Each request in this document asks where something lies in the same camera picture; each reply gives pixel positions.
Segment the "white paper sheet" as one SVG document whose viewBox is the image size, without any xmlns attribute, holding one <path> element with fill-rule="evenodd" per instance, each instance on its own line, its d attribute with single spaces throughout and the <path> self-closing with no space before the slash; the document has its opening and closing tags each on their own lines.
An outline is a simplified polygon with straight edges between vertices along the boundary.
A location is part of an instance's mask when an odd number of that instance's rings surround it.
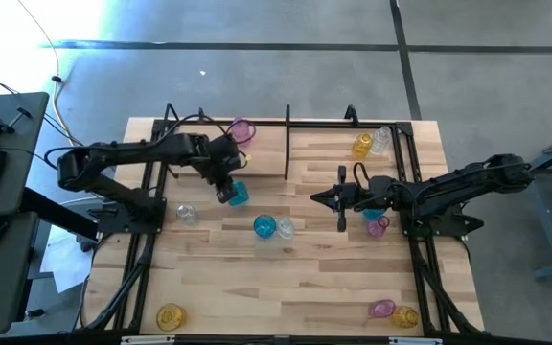
<svg viewBox="0 0 552 345">
<path fill-rule="evenodd" d="M 40 273 L 52 273 L 58 293 L 80 285 L 88 277 L 93 250 L 82 251 L 76 236 L 52 225 L 42 256 Z"/>
</svg>

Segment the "yellow glass bottle vase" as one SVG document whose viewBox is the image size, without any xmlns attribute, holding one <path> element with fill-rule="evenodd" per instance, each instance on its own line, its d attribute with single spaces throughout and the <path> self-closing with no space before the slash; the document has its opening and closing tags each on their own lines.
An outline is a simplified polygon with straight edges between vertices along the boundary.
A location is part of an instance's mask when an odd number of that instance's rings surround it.
<svg viewBox="0 0 552 345">
<path fill-rule="evenodd" d="M 373 145 L 373 137 L 369 133 L 359 134 L 352 146 L 352 153 L 356 158 L 364 158 Z"/>
</svg>

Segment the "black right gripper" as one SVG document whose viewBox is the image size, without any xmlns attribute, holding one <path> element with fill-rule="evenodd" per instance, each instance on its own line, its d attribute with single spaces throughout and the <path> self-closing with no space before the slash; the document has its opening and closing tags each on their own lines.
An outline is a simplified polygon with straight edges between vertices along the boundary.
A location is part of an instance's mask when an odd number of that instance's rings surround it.
<svg viewBox="0 0 552 345">
<path fill-rule="evenodd" d="M 313 201 L 331 210 L 336 210 L 338 215 L 338 231 L 345 231 L 347 229 L 347 210 L 353 210 L 362 214 L 362 211 L 365 209 L 378 209 L 370 205 L 374 197 L 374 195 L 362 188 L 357 182 L 346 181 L 346 167 L 343 165 L 340 165 L 337 169 L 337 184 L 335 188 L 330 188 L 329 190 L 310 196 Z"/>
</svg>

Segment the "black shelf divider post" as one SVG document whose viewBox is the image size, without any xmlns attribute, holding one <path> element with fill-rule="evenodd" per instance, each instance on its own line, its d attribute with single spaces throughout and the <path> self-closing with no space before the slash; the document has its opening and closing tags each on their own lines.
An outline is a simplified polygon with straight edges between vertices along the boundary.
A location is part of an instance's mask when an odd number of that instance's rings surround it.
<svg viewBox="0 0 552 345">
<path fill-rule="evenodd" d="M 285 172 L 284 180 L 288 181 L 289 176 L 289 157 L 290 157 L 290 104 L 286 105 L 286 115 L 285 115 Z"/>
</svg>

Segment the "yellow ribbed glass vase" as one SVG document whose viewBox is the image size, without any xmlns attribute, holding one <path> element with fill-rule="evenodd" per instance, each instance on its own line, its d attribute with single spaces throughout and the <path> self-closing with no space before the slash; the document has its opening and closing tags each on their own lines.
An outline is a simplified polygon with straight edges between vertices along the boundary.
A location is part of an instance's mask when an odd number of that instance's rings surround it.
<svg viewBox="0 0 552 345">
<path fill-rule="evenodd" d="M 174 303 L 163 305 L 156 314 L 157 327 L 164 332 L 178 329 L 186 323 L 186 311 Z"/>
<path fill-rule="evenodd" d="M 396 306 L 390 318 L 396 327 L 411 329 L 418 325 L 420 316 L 413 308 Z"/>
</svg>

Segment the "silver edge bracket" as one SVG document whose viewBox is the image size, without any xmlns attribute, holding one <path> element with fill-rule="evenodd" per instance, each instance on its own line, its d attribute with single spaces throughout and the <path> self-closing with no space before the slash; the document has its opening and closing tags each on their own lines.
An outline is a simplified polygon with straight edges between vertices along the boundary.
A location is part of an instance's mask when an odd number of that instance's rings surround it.
<svg viewBox="0 0 552 345">
<path fill-rule="evenodd" d="M 389 345 L 444 345 L 440 338 L 426 337 L 389 337 Z"/>
<path fill-rule="evenodd" d="M 134 335 L 121 338 L 120 345 L 173 345 L 174 335 Z"/>
</svg>

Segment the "clear ribbed glass vase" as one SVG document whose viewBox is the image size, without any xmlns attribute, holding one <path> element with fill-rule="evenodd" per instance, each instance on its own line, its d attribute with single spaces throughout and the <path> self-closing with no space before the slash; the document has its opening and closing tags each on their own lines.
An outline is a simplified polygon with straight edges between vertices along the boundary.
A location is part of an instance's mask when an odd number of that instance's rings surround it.
<svg viewBox="0 0 552 345">
<path fill-rule="evenodd" d="M 373 134 L 373 144 L 370 152 L 373 154 L 381 154 L 387 148 L 392 138 L 391 129 L 389 126 L 382 126 Z"/>
<path fill-rule="evenodd" d="M 194 206 L 182 204 L 176 209 L 176 218 L 185 225 L 196 225 L 198 223 L 198 212 Z"/>
<path fill-rule="evenodd" d="M 291 240 L 295 235 L 295 227 L 290 218 L 278 218 L 276 221 L 277 234 L 286 240 Z"/>
</svg>

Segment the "pink glass vase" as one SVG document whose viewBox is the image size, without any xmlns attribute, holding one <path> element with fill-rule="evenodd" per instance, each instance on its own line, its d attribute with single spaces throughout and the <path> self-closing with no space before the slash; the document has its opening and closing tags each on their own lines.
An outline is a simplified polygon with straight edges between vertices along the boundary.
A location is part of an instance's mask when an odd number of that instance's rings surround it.
<svg viewBox="0 0 552 345">
<path fill-rule="evenodd" d="M 235 118 L 228 130 L 238 145 L 250 142 L 256 134 L 255 125 L 244 118 Z"/>
<path fill-rule="evenodd" d="M 390 218 L 387 216 L 380 216 L 367 222 L 366 231 L 370 237 L 380 238 L 385 234 L 389 225 Z"/>
<path fill-rule="evenodd" d="M 386 318 L 390 317 L 397 307 L 396 303 L 391 299 L 382 299 L 370 304 L 368 313 L 371 318 Z"/>
</svg>

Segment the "black metal table frame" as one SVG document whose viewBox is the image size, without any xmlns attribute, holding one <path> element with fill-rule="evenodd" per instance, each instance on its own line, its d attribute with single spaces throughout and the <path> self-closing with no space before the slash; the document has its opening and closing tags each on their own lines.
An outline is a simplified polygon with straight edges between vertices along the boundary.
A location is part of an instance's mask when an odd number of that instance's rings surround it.
<svg viewBox="0 0 552 345">
<path fill-rule="evenodd" d="M 381 299 L 428 310 L 438 323 L 433 293 L 416 290 L 398 214 L 390 214 L 384 236 L 372 238 L 362 216 L 349 214 L 347 229 L 338 232 L 336 215 L 311 200 L 332 187 L 340 165 L 355 164 L 356 137 L 378 126 L 376 120 L 359 126 L 290 120 L 285 181 L 285 120 L 260 120 L 245 149 L 252 159 L 237 173 L 250 194 L 240 207 L 218 202 L 214 189 L 190 169 L 120 167 L 115 177 L 130 187 L 162 184 L 168 211 L 148 279 L 132 288 L 109 328 L 156 334 L 158 310 L 174 303 L 187 313 L 186 323 L 167 333 L 177 345 L 354 343 L 423 334 L 422 326 L 402 329 L 387 318 L 371 318 L 370 304 Z M 196 208 L 196 225 L 177 220 L 182 204 Z M 276 225 L 271 238 L 260 238 L 253 229 L 259 215 L 290 218 L 294 237 L 281 238 Z"/>
</svg>

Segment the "teal embossed glass vase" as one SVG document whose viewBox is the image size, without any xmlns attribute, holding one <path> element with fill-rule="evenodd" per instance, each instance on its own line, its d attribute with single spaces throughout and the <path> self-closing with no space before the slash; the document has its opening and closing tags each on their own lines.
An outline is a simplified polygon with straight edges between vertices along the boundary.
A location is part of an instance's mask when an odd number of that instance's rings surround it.
<svg viewBox="0 0 552 345">
<path fill-rule="evenodd" d="M 276 232 L 276 220 L 270 215 L 259 215 L 253 222 L 254 232 L 262 239 L 269 239 Z"/>
</svg>

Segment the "teal square glass vase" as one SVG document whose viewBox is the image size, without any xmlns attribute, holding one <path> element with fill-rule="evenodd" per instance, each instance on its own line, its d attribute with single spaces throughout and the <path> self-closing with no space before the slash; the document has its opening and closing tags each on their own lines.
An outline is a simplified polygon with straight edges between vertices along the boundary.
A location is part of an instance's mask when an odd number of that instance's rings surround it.
<svg viewBox="0 0 552 345">
<path fill-rule="evenodd" d="M 242 206 L 249 200 L 249 193 L 243 181 L 235 181 L 233 183 L 236 194 L 228 201 L 232 207 Z"/>
</svg>

